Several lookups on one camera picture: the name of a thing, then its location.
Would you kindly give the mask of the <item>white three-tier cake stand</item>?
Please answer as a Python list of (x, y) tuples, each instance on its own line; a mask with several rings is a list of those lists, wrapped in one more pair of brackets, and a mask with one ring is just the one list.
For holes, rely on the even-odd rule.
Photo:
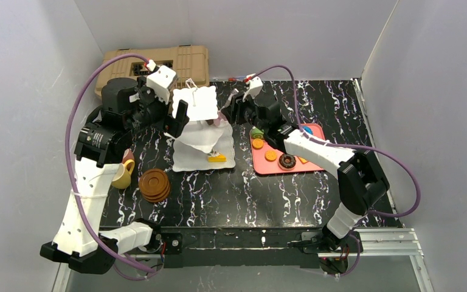
[[(182, 134), (173, 139), (174, 172), (193, 172), (198, 170), (232, 169), (235, 167), (234, 140), (230, 123), (222, 122), (220, 126), (209, 125), (209, 120), (218, 117), (218, 101), (215, 86), (197, 87), (192, 79), (185, 81), (185, 88), (173, 91), (173, 110), (180, 100), (188, 103), (189, 122)], [(209, 163), (207, 154), (217, 151), (227, 158), (226, 162)]]

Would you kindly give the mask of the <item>pink serving tray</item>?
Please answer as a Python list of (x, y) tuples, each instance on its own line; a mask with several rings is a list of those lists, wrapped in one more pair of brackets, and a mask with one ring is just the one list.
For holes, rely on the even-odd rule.
[(255, 173), (278, 175), (284, 173), (306, 173), (323, 171), (323, 168), (308, 160), (272, 148), (263, 137), (263, 131), (253, 127), (249, 133), (251, 153)]

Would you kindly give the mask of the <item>yellow cake slice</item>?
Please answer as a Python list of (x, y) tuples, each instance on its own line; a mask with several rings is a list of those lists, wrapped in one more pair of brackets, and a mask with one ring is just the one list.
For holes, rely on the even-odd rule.
[(227, 158), (221, 153), (213, 150), (207, 154), (207, 161), (209, 163), (217, 163), (217, 162), (222, 163), (222, 162), (226, 162)]

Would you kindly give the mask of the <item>tan plastic tool case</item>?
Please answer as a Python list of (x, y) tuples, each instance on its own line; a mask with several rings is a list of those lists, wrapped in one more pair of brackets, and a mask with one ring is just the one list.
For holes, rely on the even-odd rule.
[[(139, 54), (153, 60), (158, 66), (164, 65), (174, 70), (178, 76), (175, 88), (185, 87), (185, 81), (192, 79), (199, 86), (209, 86), (209, 50), (205, 46), (188, 45), (158, 49), (119, 49), (106, 52), (103, 62), (125, 54)], [(138, 58), (126, 58), (115, 62), (104, 69), (96, 78), (94, 93), (101, 98), (102, 88), (108, 80), (116, 77), (136, 79), (147, 75), (144, 61)]]

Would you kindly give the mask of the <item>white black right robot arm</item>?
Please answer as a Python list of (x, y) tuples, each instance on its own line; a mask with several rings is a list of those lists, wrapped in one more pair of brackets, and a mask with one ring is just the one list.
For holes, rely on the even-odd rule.
[(370, 150), (336, 147), (287, 121), (275, 100), (254, 100), (236, 94), (221, 113), (231, 124), (249, 123), (265, 141), (284, 154), (304, 158), (333, 175), (339, 185), (340, 205), (323, 227), (325, 240), (339, 243), (389, 190), (389, 181)]

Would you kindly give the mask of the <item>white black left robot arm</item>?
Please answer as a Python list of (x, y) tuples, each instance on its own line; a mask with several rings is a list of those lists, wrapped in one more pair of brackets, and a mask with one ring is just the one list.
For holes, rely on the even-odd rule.
[(69, 201), (54, 239), (41, 247), (41, 257), (67, 263), (82, 274), (104, 274), (116, 260), (127, 262), (126, 253), (154, 243), (160, 229), (150, 220), (136, 219), (129, 225), (100, 231), (103, 208), (134, 135), (160, 125), (178, 136), (189, 122), (188, 108), (183, 100), (159, 100), (143, 77), (107, 82), (102, 88), (102, 104), (88, 117), (75, 150), (69, 154)]

